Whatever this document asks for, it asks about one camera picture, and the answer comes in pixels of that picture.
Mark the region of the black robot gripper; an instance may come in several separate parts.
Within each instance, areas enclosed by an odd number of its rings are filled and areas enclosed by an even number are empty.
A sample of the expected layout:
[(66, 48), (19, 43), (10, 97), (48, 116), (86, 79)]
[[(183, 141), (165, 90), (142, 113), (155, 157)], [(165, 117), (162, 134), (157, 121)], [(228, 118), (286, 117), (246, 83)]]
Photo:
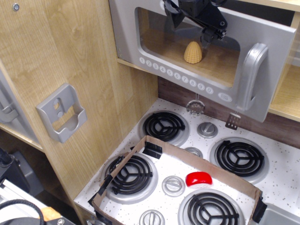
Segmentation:
[(179, 0), (175, 4), (165, 0), (164, 9), (173, 29), (185, 18), (202, 27), (201, 43), (206, 49), (214, 39), (221, 40), (227, 33), (227, 21), (218, 9), (225, 3), (225, 0)]

